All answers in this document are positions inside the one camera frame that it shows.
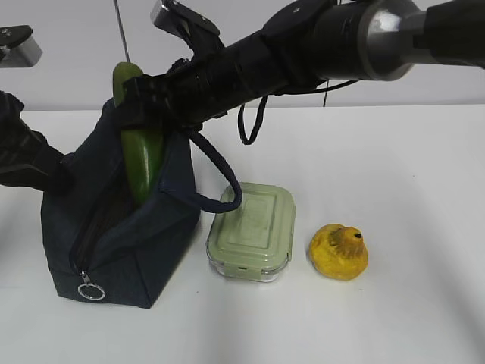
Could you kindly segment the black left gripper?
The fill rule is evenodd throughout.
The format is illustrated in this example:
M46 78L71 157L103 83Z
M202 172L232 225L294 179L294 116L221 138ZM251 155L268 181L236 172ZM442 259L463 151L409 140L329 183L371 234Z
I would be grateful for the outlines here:
M74 186L65 154L21 118L24 104L1 92L1 185L62 196Z

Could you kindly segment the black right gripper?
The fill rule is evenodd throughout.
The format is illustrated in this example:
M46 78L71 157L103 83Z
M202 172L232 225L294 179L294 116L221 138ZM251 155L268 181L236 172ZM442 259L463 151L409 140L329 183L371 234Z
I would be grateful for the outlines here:
M151 76L134 63L120 63L120 113L123 129L194 129L222 118L243 103L238 71L212 74L209 64L178 64Z

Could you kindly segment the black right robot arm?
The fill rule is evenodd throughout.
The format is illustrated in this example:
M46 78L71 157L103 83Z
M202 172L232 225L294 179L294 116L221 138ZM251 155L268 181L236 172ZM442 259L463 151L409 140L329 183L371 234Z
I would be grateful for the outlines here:
M394 81L416 64L484 66L484 3L295 1L249 36L221 42L206 17L159 1L152 22L192 59L124 84L123 129L192 127L265 96L316 93L327 80Z

